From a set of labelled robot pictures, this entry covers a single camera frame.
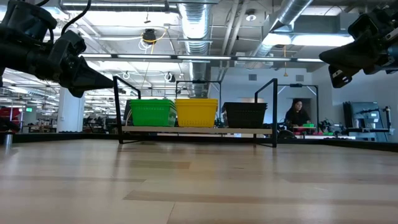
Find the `green object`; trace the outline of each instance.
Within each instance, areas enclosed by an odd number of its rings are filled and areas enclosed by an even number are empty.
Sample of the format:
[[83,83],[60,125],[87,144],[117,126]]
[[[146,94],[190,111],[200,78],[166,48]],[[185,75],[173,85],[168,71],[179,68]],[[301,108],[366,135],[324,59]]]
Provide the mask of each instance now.
[[130,107],[135,126],[174,127],[177,110],[171,100],[131,100]]
[[303,124],[303,127],[306,128],[313,128],[315,125],[314,124]]

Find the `black basket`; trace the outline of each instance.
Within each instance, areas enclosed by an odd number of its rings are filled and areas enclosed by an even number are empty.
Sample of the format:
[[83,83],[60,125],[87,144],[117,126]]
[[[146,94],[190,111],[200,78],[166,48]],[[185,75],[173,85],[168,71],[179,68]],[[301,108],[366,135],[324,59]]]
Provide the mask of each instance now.
[[229,128],[261,128],[267,103],[224,103],[221,111]]

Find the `wooden floor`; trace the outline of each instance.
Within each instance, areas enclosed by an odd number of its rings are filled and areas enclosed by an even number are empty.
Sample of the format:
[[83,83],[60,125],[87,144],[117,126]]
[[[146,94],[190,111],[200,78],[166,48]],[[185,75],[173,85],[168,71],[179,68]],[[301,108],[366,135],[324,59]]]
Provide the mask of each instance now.
[[81,140],[0,150],[0,224],[396,224],[398,154]]

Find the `pipe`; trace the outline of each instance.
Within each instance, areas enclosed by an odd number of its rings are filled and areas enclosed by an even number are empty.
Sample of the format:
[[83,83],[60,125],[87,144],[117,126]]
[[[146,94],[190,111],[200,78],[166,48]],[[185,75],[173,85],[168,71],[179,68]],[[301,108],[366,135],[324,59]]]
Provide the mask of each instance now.
[[[276,30],[282,26],[289,25],[297,20],[301,13],[311,4],[313,0],[284,0],[279,10],[274,25],[270,28],[270,31]],[[273,45],[263,44],[263,41],[257,46],[252,52],[251,57],[265,57],[273,48]],[[249,62],[245,64],[246,68],[253,69],[257,62]]]
[[[210,26],[210,4],[181,3],[178,9],[182,17],[182,30],[185,39],[207,39],[209,38]],[[189,55],[207,55],[209,52],[208,42],[185,42],[185,49]],[[206,74],[205,63],[190,63],[191,80],[209,80],[210,74]],[[194,97],[206,97],[203,85],[193,85]]]
[[236,40],[236,38],[238,36],[239,29],[241,28],[243,17],[244,17],[244,15],[246,13],[246,9],[248,8],[248,3],[249,3],[249,0],[243,0],[241,13],[240,13],[238,21],[237,21],[237,23],[235,25],[235,29],[234,29],[234,32],[232,34],[232,39],[231,39],[231,42],[229,43],[228,50],[226,52],[227,55],[231,55],[232,49],[233,49],[234,44],[235,44],[235,40]]
[[235,0],[234,4],[232,5],[231,17],[229,19],[229,22],[228,22],[228,25],[227,25],[227,28],[226,28],[226,33],[225,33],[225,37],[224,37],[223,47],[221,49],[221,55],[223,55],[225,53],[226,46],[227,46],[228,40],[229,40],[229,35],[231,35],[232,26],[234,24],[236,11],[238,10],[238,4],[239,4],[239,0]]
[[[59,0],[59,5],[63,11],[82,11],[87,2],[79,0]],[[117,11],[117,12],[171,12],[177,13],[176,4],[162,3],[133,3],[133,2],[93,2],[90,7],[91,11]]]

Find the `yellow basket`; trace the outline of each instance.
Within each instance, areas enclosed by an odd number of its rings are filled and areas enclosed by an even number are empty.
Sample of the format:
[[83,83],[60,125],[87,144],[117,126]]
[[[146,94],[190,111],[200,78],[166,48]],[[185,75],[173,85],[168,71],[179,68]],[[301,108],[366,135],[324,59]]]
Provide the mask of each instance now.
[[212,128],[218,106],[217,99],[176,99],[180,127]]

